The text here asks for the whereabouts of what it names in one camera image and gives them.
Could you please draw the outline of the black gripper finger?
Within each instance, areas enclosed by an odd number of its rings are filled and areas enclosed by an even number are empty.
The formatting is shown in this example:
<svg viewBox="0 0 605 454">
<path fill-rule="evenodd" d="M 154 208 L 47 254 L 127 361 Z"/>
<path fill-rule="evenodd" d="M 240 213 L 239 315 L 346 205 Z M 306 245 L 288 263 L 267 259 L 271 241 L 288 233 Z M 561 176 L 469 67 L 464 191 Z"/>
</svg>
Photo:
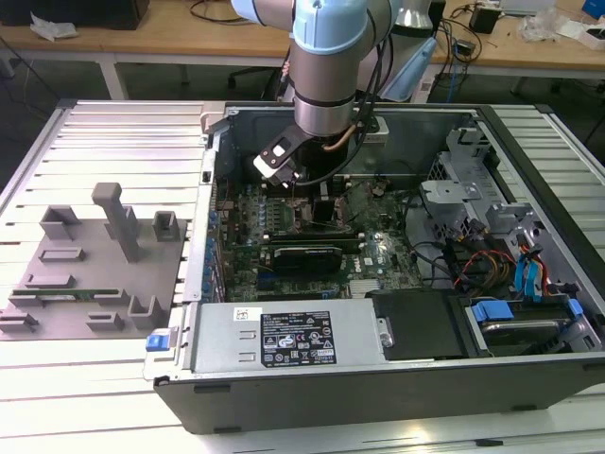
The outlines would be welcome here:
<svg viewBox="0 0 605 454">
<path fill-rule="evenodd" d="M 312 219 L 314 222 L 330 222 L 335 211 L 335 200 L 316 198 L 313 201 Z"/>
</svg>

